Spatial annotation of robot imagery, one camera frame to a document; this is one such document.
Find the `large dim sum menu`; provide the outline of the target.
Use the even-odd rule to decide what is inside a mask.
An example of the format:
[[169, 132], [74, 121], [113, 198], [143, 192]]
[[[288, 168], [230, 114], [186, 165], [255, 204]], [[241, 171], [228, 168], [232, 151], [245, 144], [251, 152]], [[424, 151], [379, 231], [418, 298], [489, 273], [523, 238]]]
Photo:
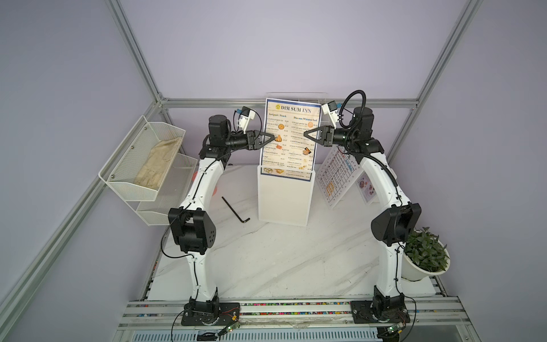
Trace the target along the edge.
[[304, 136], [321, 123], [317, 103], [268, 98], [265, 131], [274, 140], [263, 147], [260, 173], [277, 178], [310, 182], [316, 158], [316, 143]]

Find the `small special menu flyer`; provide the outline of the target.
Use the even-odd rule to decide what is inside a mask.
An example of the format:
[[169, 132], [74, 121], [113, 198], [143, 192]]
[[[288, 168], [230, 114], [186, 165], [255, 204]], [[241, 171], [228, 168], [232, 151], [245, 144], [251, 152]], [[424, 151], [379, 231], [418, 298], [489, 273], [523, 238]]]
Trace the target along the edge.
[[375, 188], [373, 187], [370, 178], [365, 172], [360, 176], [360, 178], [356, 182], [356, 185], [365, 203], [376, 201], [377, 195]]

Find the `narrow white rack box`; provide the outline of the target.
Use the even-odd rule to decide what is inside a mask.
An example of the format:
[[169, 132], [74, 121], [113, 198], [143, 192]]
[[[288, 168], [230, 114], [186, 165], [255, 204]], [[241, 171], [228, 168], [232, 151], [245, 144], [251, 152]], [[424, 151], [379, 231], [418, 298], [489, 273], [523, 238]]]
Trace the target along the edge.
[[382, 207], [397, 205], [397, 192], [393, 180], [393, 170], [388, 166], [387, 158], [380, 153], [373, 153], [372, 159], [363, 158], [360, 168], [362, 177], [357, 182], [367, 202], [378, 202]]

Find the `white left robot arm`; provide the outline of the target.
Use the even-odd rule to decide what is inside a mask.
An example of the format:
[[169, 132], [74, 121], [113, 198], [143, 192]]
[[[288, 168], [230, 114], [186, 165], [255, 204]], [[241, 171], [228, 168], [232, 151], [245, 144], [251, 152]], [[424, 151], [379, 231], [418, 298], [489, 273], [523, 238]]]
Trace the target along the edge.
[[218, 299], [217, 285], [207, 266], [207, 251], [213, 247], [217, 234], [209, 206], [229, 159], [241, 150], [261, 150], [275, 139], [262, 129], [248, 128], [255, 118], [261, 116], [247, 107], [236, 109], [232, 119], [224, 115], [209, 118], [197, 175], [179, 207], [169, 210], [168, 227], [192, 275], [191, 304], [211, 304]]

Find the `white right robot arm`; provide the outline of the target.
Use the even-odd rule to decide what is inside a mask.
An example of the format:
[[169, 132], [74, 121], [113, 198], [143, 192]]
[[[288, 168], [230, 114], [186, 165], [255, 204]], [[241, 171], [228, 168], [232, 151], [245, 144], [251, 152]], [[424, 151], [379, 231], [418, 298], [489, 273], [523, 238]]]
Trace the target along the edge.
[[373, 304], [377, 309], [400, 308], [406, 296], [402, 277], [403, 247], [422, 213], [403, 192], [389, 167], [385, 150], [373, 138], [374, 114], [366, 106], [363, 90], [348, 95], [342, 105], [334, 101], [326, 104], [331, 125], [322, 125], [303, 133], [305, 138], [326, 147], [338, 146], [354, 157], [372, 182], [381, 208], [370, 223], [374, 238], [380, 243], [380, 271], [374, 288]]

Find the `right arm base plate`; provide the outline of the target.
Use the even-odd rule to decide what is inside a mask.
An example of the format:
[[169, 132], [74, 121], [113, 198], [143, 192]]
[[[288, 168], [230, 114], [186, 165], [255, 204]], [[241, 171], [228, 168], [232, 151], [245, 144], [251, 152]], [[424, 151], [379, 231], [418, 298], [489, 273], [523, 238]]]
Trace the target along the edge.
[[353, 322], [361, 323], [410, 323], [406, 305], [400, 299], [390, 299], [386, 302], [376, 299], [350, 302]]

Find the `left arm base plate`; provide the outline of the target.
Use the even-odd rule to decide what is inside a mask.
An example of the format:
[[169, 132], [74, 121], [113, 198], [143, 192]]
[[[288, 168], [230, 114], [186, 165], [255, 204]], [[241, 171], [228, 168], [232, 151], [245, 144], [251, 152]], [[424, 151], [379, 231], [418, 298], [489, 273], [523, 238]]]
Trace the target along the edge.
[[180, 324], [182, 326], [226, 326], [239, 319], [240, 303], [220, 302], [214, 299], [197, 302], [194, 299], [185, 304]]

